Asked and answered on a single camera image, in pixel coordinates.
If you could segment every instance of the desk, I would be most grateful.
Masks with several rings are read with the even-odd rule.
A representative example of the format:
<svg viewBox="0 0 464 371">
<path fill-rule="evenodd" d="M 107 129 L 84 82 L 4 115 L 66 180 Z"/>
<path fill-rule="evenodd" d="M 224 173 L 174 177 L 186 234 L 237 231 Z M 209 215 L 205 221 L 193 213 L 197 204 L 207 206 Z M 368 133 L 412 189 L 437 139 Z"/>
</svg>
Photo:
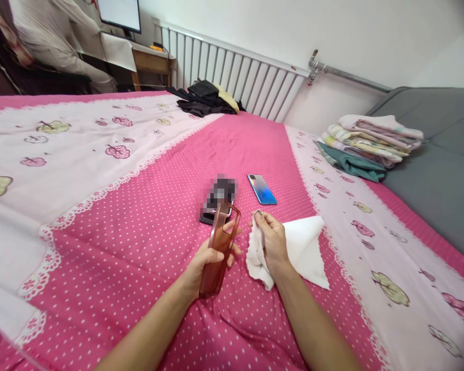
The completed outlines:
<svg viewBox="0 0 464 371">
<path fill-rule="evenodd" d="M 172 70 L 176 66 L 174 56 L 108 33 L 88 36 L 74 27 L 73 30 L 78 52 L 130 70 L 137 91 L 141 91 L 139 72 L 164 75 L 167 77 L 167 86 L 171 85 Z"/>
<path fill-rule="evenodd" d="M 131 72 L 132 83 L 136 91 L 141 91 L 139 72 L 152 72 L 165 75 L 167 77 L 167 86 L 172 86 L 172 70 L 175 69 L 175 58 L 168 58 L 166 53 L 164 56 L 154 55 L 153 53 L 150 54 L 140 50 L 138 47 L 132 48 L 132 56 L 134 58 L 134 64 L 136 65 L 136 71 Z"/>
</svg>

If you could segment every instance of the person's left hand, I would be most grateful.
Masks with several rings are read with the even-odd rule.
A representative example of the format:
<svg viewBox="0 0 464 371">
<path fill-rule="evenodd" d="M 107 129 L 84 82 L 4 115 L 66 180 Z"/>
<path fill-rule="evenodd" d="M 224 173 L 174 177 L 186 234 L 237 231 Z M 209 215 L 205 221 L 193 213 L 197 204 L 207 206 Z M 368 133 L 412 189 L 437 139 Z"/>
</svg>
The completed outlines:
<svg viewBox="0 0 464 371">
<path fill-rule="evenodd" d="M 223 229 L 228 231 L 232 229 L 236 221 L 230 221 L 223 226 Z M 242 228 L 237 228 L 236 236 L 240 235 Z M 184 295 L 191 301 L 195 301 L 200 295 L 201 276 L 203 275 L 203 268 L 205 264 L 221 262 L 224 259 L 223 253 L 215 249 L 208 248 L 210 239 L 207 239 L 196 252 L 196 255 L 191 260 L 186 270 L 179 277 L 180 285 Z M 242 251 L 239 246 L 234 242 L 232 250 L 241 255 Z M 227 266 L 231 267 L 234 262 L 234 255 L 231 253 L 227 259 Z"/>
</svg>

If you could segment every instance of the green towel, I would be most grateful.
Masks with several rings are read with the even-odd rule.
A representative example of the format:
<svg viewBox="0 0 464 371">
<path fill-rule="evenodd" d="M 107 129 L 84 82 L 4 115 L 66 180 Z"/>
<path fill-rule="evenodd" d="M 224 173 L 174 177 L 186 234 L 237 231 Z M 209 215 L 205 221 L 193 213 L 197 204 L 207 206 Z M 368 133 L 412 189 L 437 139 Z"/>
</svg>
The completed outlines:
<svg viewBox="0 0 464 371">
<path fill-rule="evenodd" d="M 367 159 L 350 155 L 347 152 L 342 152 L 338 149 L 331 148 L 326 144 L 320 143 L 318 141 L 316 141 L 316 145 L 320 149 L 320 152 L 323 154 L 325 159 L 327 159 L 327 157 L 324 155 L 324 153 L 326 153 L 326 155 L 331 158 L 331 160 L 327 159 L 327 161 L 335 168 L 342 168 L 348 174 L 374 181 L 375 183 L 378 183 L 380 179 L 385 177 L 387 169 L 374 163 L 373 161 L 368 161 Z"/>
<path fill-rule="evenodd" d="M 321 143 L 318 142 L 318 141 L 313 141 L 316 143 L 316 145 L 318 146 L 318 149 L 320 150 L 321 154 L 323 155 L 323 157 L 325 158 L 326 161 L 328 161 L 328 163 L 330 165 L 332 165 L 334 168 L 338 169 L 338 170 L 344 170 L 344 168 L 342 167 L 342 165 L 336 160 L 334 159 L 333 157 L 329 156 L 327 152 L 325 152 L 325 150 L 323 149 L 323 147 L 320 145 Z"/>
</svg>

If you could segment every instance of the white napkin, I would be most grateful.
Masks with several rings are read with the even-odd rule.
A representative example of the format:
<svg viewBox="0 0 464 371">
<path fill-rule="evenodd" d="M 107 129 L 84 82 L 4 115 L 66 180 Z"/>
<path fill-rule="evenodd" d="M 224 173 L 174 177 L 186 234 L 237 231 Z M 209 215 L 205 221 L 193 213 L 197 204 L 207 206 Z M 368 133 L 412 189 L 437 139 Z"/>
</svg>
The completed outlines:
<svg viewBox="0 0 464 371">
<path fill-rule="evenodd" d="M 325 223 L 321 216 L 311 216 L 284 223 L 287 239 L 287 254 L 294 269 L 309 282 L 330 290 L 325 275 L 325 263 L 321 258 L 318 237 Z M 249 247 L 246 253 L 246 266 L 249 275 L 263 282 L 270 291 L 275 284 L 264 259 L 263 232 L 256 225 L 253 216 L 253 230 L 249 235 Z"/>
</svg>

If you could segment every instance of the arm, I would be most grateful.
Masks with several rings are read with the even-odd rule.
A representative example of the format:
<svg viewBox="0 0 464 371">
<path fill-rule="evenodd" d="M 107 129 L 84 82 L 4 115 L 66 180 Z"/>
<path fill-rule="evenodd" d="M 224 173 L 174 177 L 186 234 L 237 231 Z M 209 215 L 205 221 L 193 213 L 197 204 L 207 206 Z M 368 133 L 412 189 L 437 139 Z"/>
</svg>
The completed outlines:
<svg viewBox="0 0 464 371">
<path fill-rule="evenodd" d="M 227 223 L 229 229 L 235 221 Z M 156 370 L 170 341 L 175 335 L 187 309 L 199 296 L 201 276 L 207 263 L 222 261 L 224 255 L 208 248 L 206 240 L 189 263 L 184 273 L 160 297 L 150 311 L 98 364 L 94 371 L 150 371 Z M 234 244 L 236 254 L 241 254 Z M 230 254 L 227 265 L 234 262 Z"/>
<path fill-rule="evenodd" d="M 254 217 L 264 233 L 265 259 L 305 362 L 317 371 L 361 370 L 351 349 L 290 263 L 284 226 L 272 215 L 263 214 Z"/>
<path fill-rule="evenodd" d="M 67 14 L 71 22 L 81 27 L 84 31 L 87 30 L 93 35 L 98 35 L 101 32 L 96 22 L 89 18 L 73 0 L 53 0 L 53 2 Z"/>
</svg>

